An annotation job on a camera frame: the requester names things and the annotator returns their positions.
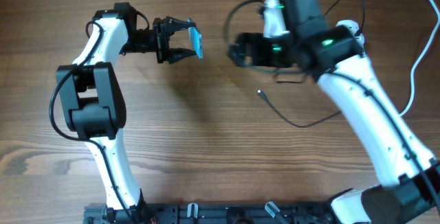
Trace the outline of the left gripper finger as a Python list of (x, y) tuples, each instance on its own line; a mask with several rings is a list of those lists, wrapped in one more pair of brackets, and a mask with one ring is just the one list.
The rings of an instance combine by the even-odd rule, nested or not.
[(196, 27), (196, 23), (191, 21), (183, 21), (171, 16), (167, 17), (167, 32), (174, 33), (181, 30), (187, 30), (190, 27)]
[(188, 58), (191, 56), (195, 56), (197, 53), (194, 50), (187, 49), (187, 48), (172, 48), (169, 49), (168, 53), (168, 63), (173, 64), (181, 59)]

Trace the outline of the teal screen Galaxy smartphone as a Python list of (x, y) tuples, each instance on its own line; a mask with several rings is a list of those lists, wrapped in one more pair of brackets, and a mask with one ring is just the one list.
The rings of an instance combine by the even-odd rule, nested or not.
[(202, 34), (197, 27), (188, 28), (189, 41), (199, 59), (204, 58)]

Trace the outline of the white power strip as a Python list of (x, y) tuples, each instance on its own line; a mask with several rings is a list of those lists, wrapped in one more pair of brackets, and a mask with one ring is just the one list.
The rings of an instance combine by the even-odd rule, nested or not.
[(352, 33), (352, 35), (354, 36), (356, 41), (360, 44), (361, 48), (364, 49), (365, 38), (362, 33), (361, 27), (358, 25), (358, 23), (356, 23), (355, 21), (346, 19), (346, 20), (338, 21), (335, 26), (336, 27), (337, 26), (346, 27)]

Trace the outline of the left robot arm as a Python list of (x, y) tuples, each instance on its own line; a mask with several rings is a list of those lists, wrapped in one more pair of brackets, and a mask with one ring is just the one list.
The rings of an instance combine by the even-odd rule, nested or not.
[(97, 11), (86, 24), (84, 50), (56, 71), (57, 86), (49, 103), (52, 128), (91, 151), (107, 195), (106, 203), (87, 207), (85, 223), (156, 223), (144, 200), (124, 147), (127, 108), (114, 67), (119, 56), (149, 53), (159, 63), (202, 58), (202, 35), (192, 19), (167, 16), (139, 29), (142, 14), (128, 2)]

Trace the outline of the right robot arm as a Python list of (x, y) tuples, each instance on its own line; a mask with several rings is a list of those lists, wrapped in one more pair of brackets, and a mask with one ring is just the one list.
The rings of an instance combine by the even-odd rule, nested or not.
[(329, 199), (336, 223), (407, 223), (439, 207), (439, 160), (386, 95), (362, 44), (344, 25), (330, 27), (318, 0), (262, 0), (261, 33), (228, 44), (234, 64), (273, 74), (311, 76), (361, 141), (379, 183)]

